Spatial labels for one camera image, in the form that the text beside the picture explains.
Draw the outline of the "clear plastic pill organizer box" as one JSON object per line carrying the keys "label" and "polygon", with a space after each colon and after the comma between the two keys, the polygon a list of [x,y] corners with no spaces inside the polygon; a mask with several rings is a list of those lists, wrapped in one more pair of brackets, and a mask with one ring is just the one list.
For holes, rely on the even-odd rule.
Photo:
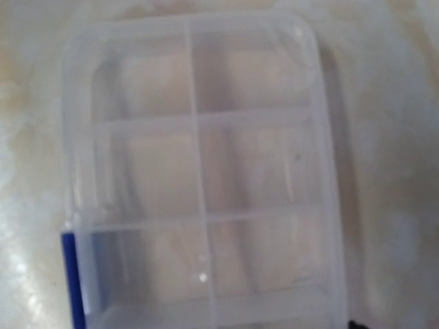
{"label": "clear plastic pill organizer box", "polygon": [[92,24],[62,63],[74,328],[346,328],[316,35],[288,11]]}

